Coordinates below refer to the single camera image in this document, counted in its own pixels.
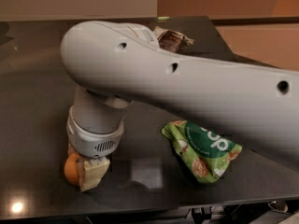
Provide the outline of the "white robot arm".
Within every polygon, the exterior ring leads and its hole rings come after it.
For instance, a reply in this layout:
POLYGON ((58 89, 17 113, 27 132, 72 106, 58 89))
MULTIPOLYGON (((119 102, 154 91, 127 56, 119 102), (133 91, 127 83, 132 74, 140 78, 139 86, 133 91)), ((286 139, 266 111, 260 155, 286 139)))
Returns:
POLYGON ((79 185, 96 187, 138 101, 179 117, 163 134, 201 183, 220 178, 242 145, 285 166, 299 160, 299 77, 271 67, 161 49, 146 26, 85 21, 66 32, 61 58, 77 83, 69 146, 83 156, 79 185))

